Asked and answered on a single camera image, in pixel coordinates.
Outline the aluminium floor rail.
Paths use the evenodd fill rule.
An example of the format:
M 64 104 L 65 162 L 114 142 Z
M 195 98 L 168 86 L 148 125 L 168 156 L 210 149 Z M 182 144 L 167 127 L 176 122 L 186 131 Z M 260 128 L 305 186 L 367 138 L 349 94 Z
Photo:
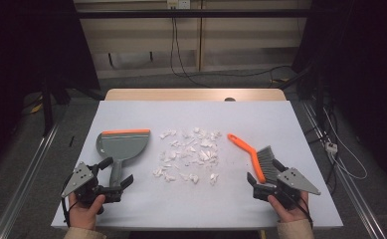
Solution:
M 311 106 L 311 103 L 304 102 L 301 104 L 306 112 L 309 122 L 313 127 L 313 131 L 319 137 L 322 147 L 325 147 L 327 142 L 331 142 L 329 135 L 319 126 L 316 121 L 316 114 Z M 355 183 L 355 178 L 350 174 L 338 154 L 325 151 L 330 163 L 334 164 L 336 177 L 341 181 L 348 197 L 351 200 L 360 220 L 362 221 L 366 231 L 371 239 L 386 239 L 386 235 L 379 224 L 373 210 L 364 199 L 362 193 Z
M 23 208 L 41 164 L 43 163 L 46 154 L 55 139 L 59 126 L 60 124 L 58 122 L 54 123 L 42 136 L 25 174 L 19 181 L 16 190 L 12 194 L 11 199 L 0 216 L 0 239 L 7 239 L 10 235 L 11 229 L 17 219 L 17 216 Z

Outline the person's left hand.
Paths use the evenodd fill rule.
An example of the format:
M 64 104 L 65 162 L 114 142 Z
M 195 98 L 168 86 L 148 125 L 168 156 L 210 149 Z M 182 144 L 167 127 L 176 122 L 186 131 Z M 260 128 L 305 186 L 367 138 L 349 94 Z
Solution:
M 69 203 L 72 206 L 70 209 L 70 225 L 76 228 L 87 230 L 96 230 L 97 213 L 104 204 L 105 196 L 99 195 L 90 207 L 83 206 L 78 202 L 74 193 L 69 195 Z

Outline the black metal stand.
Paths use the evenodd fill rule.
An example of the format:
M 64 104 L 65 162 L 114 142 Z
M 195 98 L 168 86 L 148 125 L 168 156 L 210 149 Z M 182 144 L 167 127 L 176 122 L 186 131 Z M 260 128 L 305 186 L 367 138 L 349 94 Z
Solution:
M 67 105 L 71 98 L 66 91 L 65 83 L 60 78 L 45 77 L 42 80 L 42 105 L 44 109 L 44 136 L 54 125 L 53 106 L 51 97 L 54 97 L 58 105 Z

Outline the pile of white paper scraps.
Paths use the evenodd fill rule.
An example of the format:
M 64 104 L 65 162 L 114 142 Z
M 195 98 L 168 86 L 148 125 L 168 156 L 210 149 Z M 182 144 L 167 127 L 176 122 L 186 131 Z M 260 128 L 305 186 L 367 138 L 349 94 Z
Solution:
M 216 167 L 220 161 L 221 137 L 218 130 L 201 127 L 163 131 L 158 137 L 157 166 L 152 175 L 166 182 L 181 180 L 198 184 L 207 181 L 215 185 L 219 179 Z

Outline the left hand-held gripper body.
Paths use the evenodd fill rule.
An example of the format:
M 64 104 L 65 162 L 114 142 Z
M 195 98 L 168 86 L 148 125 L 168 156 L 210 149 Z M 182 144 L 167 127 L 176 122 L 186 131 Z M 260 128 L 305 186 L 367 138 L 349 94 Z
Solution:
M 121 187 L 104 187 L 98 182 L 97 175 L 100 169 L 98 164 L 86 165 L 80 162 L 72 174 L 64 183 L 61 196 L 65 199 L 74 193 L 85 207 L 90 207 L 99 195 L 105 196 L 105 203 L 119 202 L 121 199 Z

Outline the black horizontal bar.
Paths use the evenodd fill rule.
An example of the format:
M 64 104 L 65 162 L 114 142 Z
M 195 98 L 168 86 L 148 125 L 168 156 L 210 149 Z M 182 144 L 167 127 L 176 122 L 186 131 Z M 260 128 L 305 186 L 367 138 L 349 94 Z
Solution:
M 314 11 L 306 9 L 274 10 L 118 10 L 79 11 L 82 19 L 116 18 L 301 18 L 309 17 Z

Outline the person's right hand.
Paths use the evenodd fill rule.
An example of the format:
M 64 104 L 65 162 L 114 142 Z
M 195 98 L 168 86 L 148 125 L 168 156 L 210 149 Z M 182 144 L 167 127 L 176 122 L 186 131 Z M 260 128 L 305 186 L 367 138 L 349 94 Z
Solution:
M 279 201 L 272 195 L 268 196 L 269 203 L 279 215 L 280 222 L 293 222 L 297 220 L 306 219 L 308 213 L 308 193 L 302 191 L 300 193 L 300 201 L 298 206 L 294 209 L 285 209 Z

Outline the white table mat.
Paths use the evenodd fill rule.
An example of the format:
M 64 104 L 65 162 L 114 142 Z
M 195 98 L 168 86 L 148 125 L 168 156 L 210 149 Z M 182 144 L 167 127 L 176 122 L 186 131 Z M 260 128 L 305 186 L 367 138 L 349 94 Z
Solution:
M 152 171 L 157 166 L 159 135 L 170 128 L 201 127 L 218 130 L 218 182 L 166 182 Z M 317 229 L 339 227 L 342 220 L 288 101 L 276 102 L 142 102 L 104 101 L 79 156 L 94 164 L 97 136 L 105 130 L 147 128 L 144 151 L 127 161 L 124 175 L 133 183 L 118 203 L 108 204 L 97 219 L 102 228 L 122 230 L 252 230 L 273 227 L 278 219 L 271 205 L 253 197 L 247 173 L 253 167 L 248 154 L 228 140 L 232 133 L 255 149 L 270 146 L 287 167 L 297 168 L 320 195 L 309 199 Z

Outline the wooden table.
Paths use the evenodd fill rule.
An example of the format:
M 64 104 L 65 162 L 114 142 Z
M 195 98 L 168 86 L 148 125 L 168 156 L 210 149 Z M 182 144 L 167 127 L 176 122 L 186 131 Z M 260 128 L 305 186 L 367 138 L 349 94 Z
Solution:
M 107 101 L 285 101 L 279 89 L 111 89 Z

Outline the orange brush with grey bristles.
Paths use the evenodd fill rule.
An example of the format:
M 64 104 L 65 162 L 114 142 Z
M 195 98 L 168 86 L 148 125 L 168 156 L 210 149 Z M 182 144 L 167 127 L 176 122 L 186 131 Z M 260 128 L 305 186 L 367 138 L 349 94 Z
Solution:
M 260 183 L 277 183 L 278 170 L 273 165 L 275 155 L 269 145 L 256 150 L 232 133 L 228 134 L 228 140 L 250 155 L 256 178 Z

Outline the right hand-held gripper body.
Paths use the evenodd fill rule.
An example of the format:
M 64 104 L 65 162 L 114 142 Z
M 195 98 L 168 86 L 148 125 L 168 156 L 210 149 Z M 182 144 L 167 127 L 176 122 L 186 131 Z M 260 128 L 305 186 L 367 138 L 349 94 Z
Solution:
M 253 179 L 253 197 L 268 201 L 268 196 L 274 196 L 285 208 L 292 209 L 298 205 L 302 191 L 320 195 L 317 189 L 304 175 L 296 168 L 288 168 L 280 172 L 274 182 L 259 184 Z

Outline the white wall socket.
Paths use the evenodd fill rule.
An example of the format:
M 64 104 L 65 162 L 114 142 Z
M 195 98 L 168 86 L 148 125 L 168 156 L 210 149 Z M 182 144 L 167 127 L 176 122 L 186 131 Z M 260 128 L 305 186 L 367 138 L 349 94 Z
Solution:
M 168 9 L 188 10 L 191 8 L 190 0 L 167 0 Z

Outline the grey dustpan with orange edge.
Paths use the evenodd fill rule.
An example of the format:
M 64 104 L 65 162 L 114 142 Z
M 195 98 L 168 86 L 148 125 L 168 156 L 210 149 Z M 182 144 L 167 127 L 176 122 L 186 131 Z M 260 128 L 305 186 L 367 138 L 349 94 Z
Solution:
M 147 146 L 149 129 L 106 130 L 97 136 L 97 152 L 113 160 L 109 185 L 119 186 L 122 182 L 122 164 L 135 158 Z

